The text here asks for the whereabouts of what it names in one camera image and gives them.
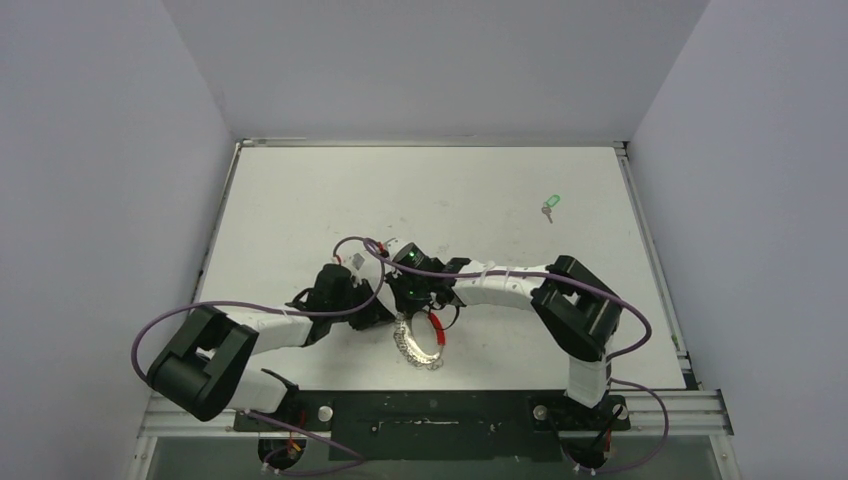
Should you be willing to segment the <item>large keyring with small rings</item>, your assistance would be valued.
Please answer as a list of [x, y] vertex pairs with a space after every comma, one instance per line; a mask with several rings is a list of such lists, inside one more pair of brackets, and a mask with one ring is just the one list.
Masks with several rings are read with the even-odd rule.
[[435, 349], [430, 352], [421, 347], [414, 333], [412, 318], [400, 316], [394, 322], [393, 339], [399, 353], [415, 368], [430, 371], [440, 369], [444, 364], [443, 353], [446, 346], [446, 334], [439, 317], [432, 311], [425, 313], [427, 322], [433, 330]]

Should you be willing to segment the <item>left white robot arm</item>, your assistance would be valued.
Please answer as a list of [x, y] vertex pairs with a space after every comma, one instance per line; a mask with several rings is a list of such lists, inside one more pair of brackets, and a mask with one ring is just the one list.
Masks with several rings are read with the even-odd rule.
[[378, 298], [384, 268], [367, 270], [327, 264], [303, 303], [284, 308], [239, 302], [259, 312], [256, 320], [239, 321], [227, 313], [229, 301], [206, 301], [166, 312], [153, 325], [185, 314], [180, 328], [148, 369], [141, 369], [135, 339], [131, 363], [139, 378], [154, 391], [200, 421], [225, 410], [258, 411], [270, 428], [282, 431], [297, 420], [299, 405], [287, 396], [297, 386], [281, 375], [250, 367], [252, 357], [281, 348], [311, 346], [333, 325], [356, 325], [389, 319]]

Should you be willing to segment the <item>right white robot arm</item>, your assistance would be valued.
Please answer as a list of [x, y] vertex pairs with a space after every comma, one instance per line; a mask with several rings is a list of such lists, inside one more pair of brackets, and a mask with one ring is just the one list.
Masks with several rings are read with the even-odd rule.
[[428, 307], [478, 305], [535, 313], [556, 344], [569, 355], [565, 414], [577, 428], [593, 427], [605, 415], [611, 364], [607, 348], [622, 308], [614, 293], [571, 256], [548, 265], [508, 267], [467, 258], [444, 263], [415, 243], [392, 238], [382, 244], [387, 258], [400, 264], [387, 275], [402, 318]]

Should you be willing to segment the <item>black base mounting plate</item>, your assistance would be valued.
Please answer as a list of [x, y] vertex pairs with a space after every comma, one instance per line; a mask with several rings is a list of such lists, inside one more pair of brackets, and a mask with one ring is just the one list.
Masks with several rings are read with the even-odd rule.
[[620, 395], [587, 408], [558, 390], [429, 390], [301, 391], [265, 420], [237, 415], [233, 428], [277, 433], [283, 423], [328, 435], [331, 461], [558, 462], [571, 447], [599, 455], [607, 432], [631, 427]]

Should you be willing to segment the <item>key with green tag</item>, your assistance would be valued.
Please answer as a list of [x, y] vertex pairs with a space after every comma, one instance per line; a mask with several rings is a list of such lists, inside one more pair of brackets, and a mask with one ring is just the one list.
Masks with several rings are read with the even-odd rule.
[[552, 216], [553, 209], [560, 202], [560, 200], [561, 200], [561, 197], [557, 194], [554, 194], [554, 195], [551, 195], [550, 197], [548, 197], [542, 204], [541, 212], [545, 216], [545, 218], [547, 219], [549, 224], [554, 223], [553, 216]]

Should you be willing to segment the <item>aluminium frame rail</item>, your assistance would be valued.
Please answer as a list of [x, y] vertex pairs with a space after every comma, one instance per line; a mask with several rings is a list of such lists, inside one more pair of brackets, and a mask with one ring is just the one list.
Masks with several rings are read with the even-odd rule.
[[593, 410], [554, 390], [304, 391], [271, 416], [319, 436], [387, 433], [393, 427], [465, 429], [483, 435], [542, 432], [587, 436], [616, 411], [613, 428], [626, 435], [715, 436], [733, 432], [720, 391], [614, 390]]

